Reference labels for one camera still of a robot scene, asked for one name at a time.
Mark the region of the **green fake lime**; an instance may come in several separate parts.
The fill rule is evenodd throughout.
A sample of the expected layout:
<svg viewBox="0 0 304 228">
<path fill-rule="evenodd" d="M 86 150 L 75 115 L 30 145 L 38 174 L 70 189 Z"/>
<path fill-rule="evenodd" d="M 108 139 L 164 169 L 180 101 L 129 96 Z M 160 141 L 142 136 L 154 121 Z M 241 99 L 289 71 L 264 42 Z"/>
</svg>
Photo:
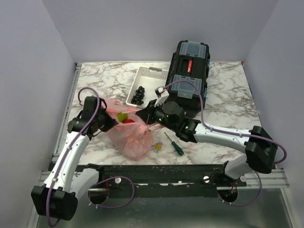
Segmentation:
<svg viewBox="0 0 304 228">
<path fill-rule="evenodd" d="M 117 116 L 117 119 L 119 122 L 124 122 L 124 121 L 128 120 L 127 113 L 118 113 L 116 116 Z"/>
</svg>

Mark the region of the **pink plastic bag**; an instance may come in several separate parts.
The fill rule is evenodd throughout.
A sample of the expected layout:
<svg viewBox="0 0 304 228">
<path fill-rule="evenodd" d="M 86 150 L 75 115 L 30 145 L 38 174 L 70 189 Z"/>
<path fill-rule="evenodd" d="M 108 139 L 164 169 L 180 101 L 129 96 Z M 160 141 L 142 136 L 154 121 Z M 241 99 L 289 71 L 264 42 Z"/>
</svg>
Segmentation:
<svg viewBox="0 0 304 228">
<path fill-rule="evenodd" d="M 138 109 L 121 104 L 116 99 L 105 98 L 106 111 L 114 118 L 118 125 L 106 132 L 113 145 L 125 157 L 133 161 L 142 160 L 154 145 L 152 132 L 162 128 L 161 125 L 153 123 L 146 125 L 135 113 Z M 128 119 L 134 123 L 123 124 L 117 119 L 118 113 L 127 113 Z"/>
</svg>

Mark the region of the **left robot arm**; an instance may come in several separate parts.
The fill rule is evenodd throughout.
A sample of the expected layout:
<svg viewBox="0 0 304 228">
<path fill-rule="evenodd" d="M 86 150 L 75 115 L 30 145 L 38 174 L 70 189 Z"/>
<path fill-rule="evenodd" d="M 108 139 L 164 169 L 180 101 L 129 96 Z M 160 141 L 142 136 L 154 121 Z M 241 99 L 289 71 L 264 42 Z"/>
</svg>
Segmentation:
<svg viewBox="0 0 304 228">
<path fill-rule="evenodd" d="M 105 175 L 97 165 L 88 165 L 77 177 L 74 173 L 94 134 L 107 132 L 117 124 L 107 112 L 104 99 L 85 98 L 82 111 L 68 123 L 66 141 L 52 171 L 42 186 L 32 189 L 31 197 L 39 215 L 69 221 L 89 187 L 104 185 Z"/>
</svg>

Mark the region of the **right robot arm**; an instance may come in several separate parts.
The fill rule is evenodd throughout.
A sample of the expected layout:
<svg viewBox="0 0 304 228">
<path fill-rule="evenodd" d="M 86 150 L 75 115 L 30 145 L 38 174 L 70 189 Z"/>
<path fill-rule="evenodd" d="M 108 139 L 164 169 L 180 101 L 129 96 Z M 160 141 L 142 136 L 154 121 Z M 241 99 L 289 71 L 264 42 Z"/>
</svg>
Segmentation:
<svg viewBox="0 0 304 228">
<path fill-rule="evenodd" d="M 236 130 L 221 127 L 204 126 L 199 120 L 185 116 L 183 108 L 176 102 L 167 102 L 155 106 L 155 101 L 136 112 L 147 125 L 159 123 L 184 142 L 211 143 L 242 152 L 242 155 L 223 165 L 218 180 L 224 186 L 229 186 L 240 176 L 256 171 L 269 174 L 274 165 L 277 145 L 260 126 L 251 130 Z"/>
</svg>

